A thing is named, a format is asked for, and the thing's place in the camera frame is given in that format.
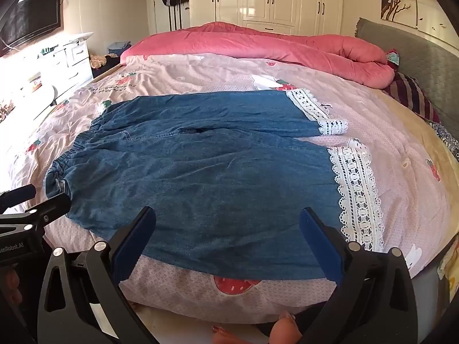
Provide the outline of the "blue folded clothes pile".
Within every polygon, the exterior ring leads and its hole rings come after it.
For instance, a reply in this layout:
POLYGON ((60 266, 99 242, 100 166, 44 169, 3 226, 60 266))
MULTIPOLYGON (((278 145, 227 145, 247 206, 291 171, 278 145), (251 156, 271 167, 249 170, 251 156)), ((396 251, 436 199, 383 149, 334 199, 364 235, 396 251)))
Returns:
POLYGON ((117 41, 113 42, 107 47, 108 54, 115 54, 117 57, 120 57, 122 53, 128 48, 131 47, 130 41, 117 41))

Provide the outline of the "black wall television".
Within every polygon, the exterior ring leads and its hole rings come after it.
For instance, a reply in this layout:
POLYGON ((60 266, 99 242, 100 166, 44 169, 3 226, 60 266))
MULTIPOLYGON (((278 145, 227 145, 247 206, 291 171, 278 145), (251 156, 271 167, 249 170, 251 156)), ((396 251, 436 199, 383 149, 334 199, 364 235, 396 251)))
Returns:
POLYGON ((18 2, 1 28, 1 55, 61 26, 62 0, 18 2))

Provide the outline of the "white wardrobe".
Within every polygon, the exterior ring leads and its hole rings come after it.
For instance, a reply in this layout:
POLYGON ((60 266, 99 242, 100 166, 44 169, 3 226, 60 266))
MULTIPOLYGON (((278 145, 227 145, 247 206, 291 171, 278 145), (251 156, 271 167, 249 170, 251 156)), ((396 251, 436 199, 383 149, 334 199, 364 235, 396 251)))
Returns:
MULTIPOLYGON (((223 22, 303 36, 339 34, 342 27, 343 0, 189 0, 189 5, 189 27, 223 22)), ((155 34, 153 0, 147 0, 147 10, 149 30, 155 34)))

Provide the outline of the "grey padded headboard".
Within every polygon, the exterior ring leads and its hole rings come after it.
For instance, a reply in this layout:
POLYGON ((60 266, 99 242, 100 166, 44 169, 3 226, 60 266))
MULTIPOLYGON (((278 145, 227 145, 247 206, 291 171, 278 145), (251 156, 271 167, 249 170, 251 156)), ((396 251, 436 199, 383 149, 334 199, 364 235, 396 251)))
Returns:
POLYGON ((355 36, 383 50, 397 50, 399 70, 418 80, 442 124, 458 137, 458 56, 421 36, 364 18, 356 23, 355 36))

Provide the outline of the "red pink folded quilt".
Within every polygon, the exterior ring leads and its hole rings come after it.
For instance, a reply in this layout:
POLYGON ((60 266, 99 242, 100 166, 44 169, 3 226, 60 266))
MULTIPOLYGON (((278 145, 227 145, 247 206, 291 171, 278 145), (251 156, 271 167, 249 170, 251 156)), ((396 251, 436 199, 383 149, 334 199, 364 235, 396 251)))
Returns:
POLYGON ((123 52, 120 63, 125 65, 128 58, 134 56, 169 54, 276 60, 326 72, 373 89, 384 89, 394 79, 394 70, 385 52, 365 40, 337 34, 274 34, 223 22, 148 36, 123 52))

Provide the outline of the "pink strawberry print bedsheet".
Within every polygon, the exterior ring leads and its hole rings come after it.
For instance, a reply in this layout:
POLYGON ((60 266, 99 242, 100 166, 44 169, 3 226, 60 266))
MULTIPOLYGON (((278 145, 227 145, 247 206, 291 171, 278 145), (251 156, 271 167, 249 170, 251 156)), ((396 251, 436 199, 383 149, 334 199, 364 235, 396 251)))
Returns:
MULTIPOLYGON (((268 59, 217 54, 134 56, 99 81, 69 92, 42 110, 35 100, 16 103, 1 123, 1 189, 36 186, 44 200, 44 175, 108 106, 139 95, 301 89, 349 123, 346 133, 318 136, 336 152, 365 148, 376 180, 384 247, 404 253, 412 276, 420 273, 458 232, 458 161, 434 130, 383 92, 321 71, 268 59)), ((300 312, 327 300, 325 279, 229 283, 142 257, 121 286, 128 300, 191 318, 222 323, 262 323, 284 310, 300 312)))

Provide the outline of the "blue denim pants lace hem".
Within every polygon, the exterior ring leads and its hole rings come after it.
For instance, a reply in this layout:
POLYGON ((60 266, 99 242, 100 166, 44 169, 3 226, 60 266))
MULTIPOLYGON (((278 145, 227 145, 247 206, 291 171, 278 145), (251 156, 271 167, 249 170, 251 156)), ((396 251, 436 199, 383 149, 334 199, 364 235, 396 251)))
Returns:
POLYGON ((145 254, 236 280, 309 280, 323 272, 299 229, 311 208, 346 240, 384 247, 369 153, 325 147, 344 134, 312 95, 291 91, 139 96, 107 108, 55 159, 45 193, 109 239, 152 207, 145 254))

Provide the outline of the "striped dark pillow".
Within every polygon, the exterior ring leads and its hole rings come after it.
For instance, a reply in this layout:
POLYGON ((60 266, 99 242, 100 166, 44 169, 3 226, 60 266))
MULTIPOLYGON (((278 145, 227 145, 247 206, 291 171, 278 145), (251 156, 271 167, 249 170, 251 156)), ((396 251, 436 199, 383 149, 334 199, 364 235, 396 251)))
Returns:
POLYGON ((438 113, 416 79, 396 72, 393 82, 384 92, 424 120, 440 123, 438 113))

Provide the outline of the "white drawer dresser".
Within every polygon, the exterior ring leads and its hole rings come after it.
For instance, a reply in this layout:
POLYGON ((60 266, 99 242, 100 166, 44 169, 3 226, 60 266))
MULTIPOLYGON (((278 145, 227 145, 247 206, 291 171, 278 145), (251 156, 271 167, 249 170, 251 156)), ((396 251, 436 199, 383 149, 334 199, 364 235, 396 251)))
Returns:
POLYGON ((56 34, 1 57, 1 120, 22 106, 41 113, 93 81, 87 40, 92 32, 56 34))

